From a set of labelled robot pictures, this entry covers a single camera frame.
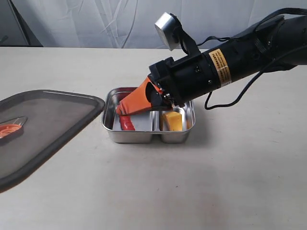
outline white table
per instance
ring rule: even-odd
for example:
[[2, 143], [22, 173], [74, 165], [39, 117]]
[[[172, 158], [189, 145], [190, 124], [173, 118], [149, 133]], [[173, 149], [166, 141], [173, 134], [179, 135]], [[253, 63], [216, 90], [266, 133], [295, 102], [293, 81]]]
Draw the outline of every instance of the white table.
[[[53, 89], [106, 97], [175, 50], [0, 48], [0, 99]], [[307, 228], [307, 67], [263, 75], [205, 111], [182, 145], [113, 143], [98, 117], [0, 194], [1, 230]], [[250, 77], [213, 93], [232, 101]]]

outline gray lid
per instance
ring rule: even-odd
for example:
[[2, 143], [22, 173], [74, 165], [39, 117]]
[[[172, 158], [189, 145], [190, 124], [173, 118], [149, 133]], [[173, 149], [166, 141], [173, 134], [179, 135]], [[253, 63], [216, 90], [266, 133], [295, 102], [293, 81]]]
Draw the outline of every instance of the gray lid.
[[0, 101], [0, 191], [11, 188], [55, 154], [105, 106], [97, 97], [50, 90], [23, 92]]

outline cheese block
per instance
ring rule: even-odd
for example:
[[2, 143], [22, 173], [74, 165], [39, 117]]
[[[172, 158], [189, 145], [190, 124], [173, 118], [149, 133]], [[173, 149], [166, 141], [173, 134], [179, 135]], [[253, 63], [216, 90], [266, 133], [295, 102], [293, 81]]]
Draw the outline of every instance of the cheese block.
[[169, 131], [182, 131], [181, 113], [174, 111], [164, 113], [163, 119], [166, 122]]

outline metal food tray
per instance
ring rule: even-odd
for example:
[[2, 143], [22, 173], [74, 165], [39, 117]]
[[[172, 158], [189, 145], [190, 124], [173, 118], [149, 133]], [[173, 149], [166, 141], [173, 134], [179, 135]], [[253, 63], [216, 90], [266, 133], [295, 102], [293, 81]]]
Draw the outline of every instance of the metal food tray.
[[102, 125], [108, 131], [110, 138], [117, 143], [149, 143], [154, 135], [159, 135], [165, 143], [185, 142], [195, 124], [193, 101], [185, 103], [182, 108], [173, 108], [173, 111], [182, 114], [182, 131], [168, 131], [165, 122], [160, 119], [165, 113], [164, 111], [147, 111], [132, 115], [131, 121], [135, 131], [121, 130], [116, 107], [124, 97], [135, 89], [136, 87], [116, 88], [107, 95]]

